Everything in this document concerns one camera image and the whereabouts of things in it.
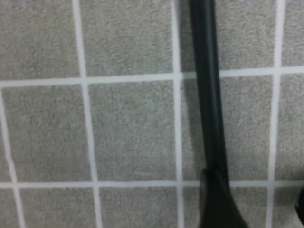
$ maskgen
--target metal rod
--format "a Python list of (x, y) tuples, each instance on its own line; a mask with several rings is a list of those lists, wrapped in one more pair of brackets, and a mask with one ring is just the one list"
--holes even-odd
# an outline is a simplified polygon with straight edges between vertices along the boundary
[(229, 187), (213, 0), (189, 0), (206, 164)]

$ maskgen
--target black object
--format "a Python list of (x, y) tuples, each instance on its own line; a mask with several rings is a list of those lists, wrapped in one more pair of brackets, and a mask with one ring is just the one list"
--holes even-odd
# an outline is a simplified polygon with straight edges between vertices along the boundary
[(200, 180), (200, 228), (247, 228), (230, 193), (213, 0), (189, 0), (207, 169)]
[(304, 189), (301, 190), (298, 203), (295, 207), (296, 213), (304, 226)]

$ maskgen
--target black pole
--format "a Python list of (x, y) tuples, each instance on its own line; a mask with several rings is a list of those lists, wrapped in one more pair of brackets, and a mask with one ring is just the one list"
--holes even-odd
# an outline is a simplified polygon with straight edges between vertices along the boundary
[(219, 172), (229, 189), (214, 2), (189, 0), (189, 3), (206, 164), (208, 169)]

